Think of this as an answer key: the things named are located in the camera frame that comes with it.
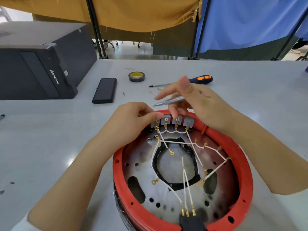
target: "person's left hand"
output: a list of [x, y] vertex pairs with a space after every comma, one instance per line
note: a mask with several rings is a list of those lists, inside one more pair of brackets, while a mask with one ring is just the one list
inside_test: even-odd
[[122, 104], [113, 113], [98, 136], [104, 136], [116, 147], [116, 151], [137, 138], [148, 124], [163, 117], [162, 113], [154, 112], [143, 102]]

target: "table surface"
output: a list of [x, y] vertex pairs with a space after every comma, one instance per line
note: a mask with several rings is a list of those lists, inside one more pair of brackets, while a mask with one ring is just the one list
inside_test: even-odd
[[[24, 217], [118, 105], [142, 101], [153, 106], [154, 95], [149, 91], [158, 90], [148, 86], [174, 82], [182, 74], [212, 75], [209, 86], [215, 92], [307, 159], [307, 66], [298, 61], [98, 60], [73, 100], [0, 101], [0, 115], [6, 114], [0, 121], [1, 230], [10, 230]], [[144, 72], [146, 79], [130, 82], [132, 71]], [[105, 77], [118, 79], [114, 103], [92, 104], [95, 89]], [[251, 170], [252, 205], [236, 230], [295, 230], [259, 174], [253, 167]], [[124, 231], [113, 198], [111, 160], [102, 174], [82, 230]]]

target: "blue curtain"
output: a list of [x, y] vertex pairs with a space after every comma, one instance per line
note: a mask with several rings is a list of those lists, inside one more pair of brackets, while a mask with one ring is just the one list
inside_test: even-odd
[[[195, 51], [206, 4], [203, 0]], [[308, 0], [212, 0], [200, 53], [247, 48], [290, 35], [307, 7]], [[308, 37], [308, 17], [296, 34], [304, 35]]]

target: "air vent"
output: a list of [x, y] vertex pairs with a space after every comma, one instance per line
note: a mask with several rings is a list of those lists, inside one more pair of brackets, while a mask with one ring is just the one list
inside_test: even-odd
[[9, 36], [11, 34], [11, 32], [0, 32], [0, 37]]

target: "red circular housing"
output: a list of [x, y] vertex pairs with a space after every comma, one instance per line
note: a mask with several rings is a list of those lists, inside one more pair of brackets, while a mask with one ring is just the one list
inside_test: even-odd
[[[160, 110], [159, 112], [170, 114], [169, 110]], [[201, 131], [202, 134], [210, 136], [232, 159], [239, 182], [239, 198], [224, 217], [214, 223], [210, 223], [206, 229], [208, 231], [234, 230], [244, 220], [252, 201], [253, 182], [247, 159], [241, 148], [231, 138], [203, 124], [194, 113], [189, 112], [186, 116], [193, 117], [195, 119], [193, 128]], [[163, 221], [154, 216], [133, 196], [123, 175], [123, 149], [124, 147], [119, 149], [113, 156], [113, 178], [123, 209], [127, 213], [130, 221], [140, 230], [181, 231], [179, 225]]]

